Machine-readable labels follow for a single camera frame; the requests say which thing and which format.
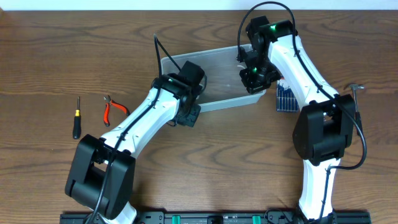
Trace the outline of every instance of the hammer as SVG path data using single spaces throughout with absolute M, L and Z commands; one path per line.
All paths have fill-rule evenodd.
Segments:
M 349 84 L 346 88 L 350 87 L 353 91 L 354 100 L 355 100 L 355 120 L 358 123 L 360 130 L 362 131 L 362 119 L 358 109 L 358 101 L 356 99 L 356 90 L 363 90 L 365 87 L 363 85 L 358 84 Z

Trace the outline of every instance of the black metal base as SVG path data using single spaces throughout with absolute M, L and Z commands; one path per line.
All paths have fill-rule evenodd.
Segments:
M 60 216 L 60 224 L 84 224 L 87 215 L 89 213 L 64 214 Z M 134 220 L 134 223 L 137 224 L 304 224 L 312 222 L 305 222 L 298 217 L 294 217 L 294 212 L 283 212 L 279 209 L 270 209 L 266 213 L 141 212 Z M 325 220 L 325 223 L 371 224 L 372 222 L 368 212 L 334 212 L 333 218 Z M 95 218 L 94 224 L 106 223 L 100 218 Z

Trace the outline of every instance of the pliers handle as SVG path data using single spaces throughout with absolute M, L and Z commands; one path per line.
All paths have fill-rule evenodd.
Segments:
M 111 97 L 108 96 L 104 96 L 104 100 L 106 101 L 105 103 L 105 114 L 104 114 L 104 124 L 105 126 L 109 127 L 109 125 L 111 125 L 111 123 L 109 122 L 109 110 L 111 105 L 116 107 L 117 109 L 123 111 L 124 114 L 126 114 L 126 116 L 130 115 L 130 111 L 123 105 L 111 100 Z

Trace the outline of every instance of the screwdriver handle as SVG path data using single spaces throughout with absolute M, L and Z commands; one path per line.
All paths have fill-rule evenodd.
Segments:
M 355 112 L 355 120 L 358 123 L 359 129 L 362 131 L 362 119 L 361 119 L 361 114 L 358 111 Z
M 76 110 L 76 115 L 75 115 L 75 122 L 73 123 L 73 138 L 74 139 L 79 139 L 80 134 L 81 134 L 81 117 L 80 117 L 80 110 Z

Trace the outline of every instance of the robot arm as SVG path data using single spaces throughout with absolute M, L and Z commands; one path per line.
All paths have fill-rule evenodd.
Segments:
M 94 209 L 105 175 L 95 164 L 107 164 L 116 150 L 116 157 L 108 164 L 111 166 L 109 179 L 98 212 L 106 223 L 132 223 L 137 213 L 129 204 L 129 198 L 136 158 L 166 122 L 173 120 L 190 127 L 195 124 L 200 112 L 195 100 L 204 75 L 198 65 L 186 62 L 178 74 L 156 78 L 144 102 L 112 131 L 99 139 L 89 134 L 82 138 L 73 158 L 65 193 Z M 125 133 L 124 139 L 115 149 L 121 133 Z
M 293 35 L 299 54 L 307 68 L 323 89 L 334 96 L 354 114 L 354 101 L 351 96 L 340 96 L 320 75 L 305 53 L 300 37 L 293 30 L 290 21 L 270 24 L 265 16 L 254 18 L 246 27 L 246 33 L 253 50 L 245 52 L 240 48 L 238 60 L 245 61 L 247 68 L 240 76 L 249 93 L 269 88 L 271 83 L 283 74 L 297 99 L 300 116 L 293 133 L 297 153 L 303 159 L 303 192 L 299 209 L 304 220 L 320 217 L 325 193 L 326 169 L 337 166 L 343 157 L 344 149 L 351 144 L 353 123 L 323 93 L 318 91 L 295 55 Z M 328 178 L 328 193 L 322 217 L 333 210 L 331 192 L 336 170 L 331 170 Z

